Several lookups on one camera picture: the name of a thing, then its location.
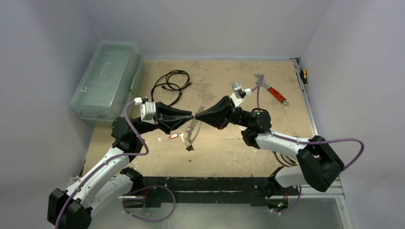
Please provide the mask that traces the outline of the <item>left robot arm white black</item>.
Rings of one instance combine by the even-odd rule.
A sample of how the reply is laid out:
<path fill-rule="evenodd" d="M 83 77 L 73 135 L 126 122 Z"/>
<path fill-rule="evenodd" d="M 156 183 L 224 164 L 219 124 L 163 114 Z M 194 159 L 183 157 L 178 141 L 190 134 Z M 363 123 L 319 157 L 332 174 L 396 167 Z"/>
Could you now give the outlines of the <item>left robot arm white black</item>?
<path fill-rule="evenodd" d="M 161 102 L 135 98 L 124 106 L 123 116 L 112 123 L 114 143 L 104 157 L 67 188 L 56 188 L 48 201 L 47 220 L 56 229 L 86 229 L 92 215 L 122 194 L 137 195 L 142 182 L 126 166 L 138 156 L 149 154 L 143 133 L 161 130 L 166 134 L 193 119 L 191 111 Z"/>

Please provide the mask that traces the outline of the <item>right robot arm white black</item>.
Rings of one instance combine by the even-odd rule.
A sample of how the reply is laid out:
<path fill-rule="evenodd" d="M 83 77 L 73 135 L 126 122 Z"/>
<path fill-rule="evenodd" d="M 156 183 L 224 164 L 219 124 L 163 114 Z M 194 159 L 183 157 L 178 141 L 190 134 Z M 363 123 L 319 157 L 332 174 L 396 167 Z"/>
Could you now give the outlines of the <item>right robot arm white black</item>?
<path fill-rule="evenodd" d="M 261 108 L 246 111 L 235 106 L 229 96 L 223 97 L 208 110 L 199 112 L 194 118 L 219 130 L 229 124 L 243 126 L 245 130 L 241 135 L 247 146 L 296 159 L 298 165 L 278 167 L 268 177 L 270 194 L 280 194 L 288 187 L 301 185 L 326 192 L 345 168 L 343 161 L 323 137 L 293 138 L 272 131 L 268 111 Z"/>

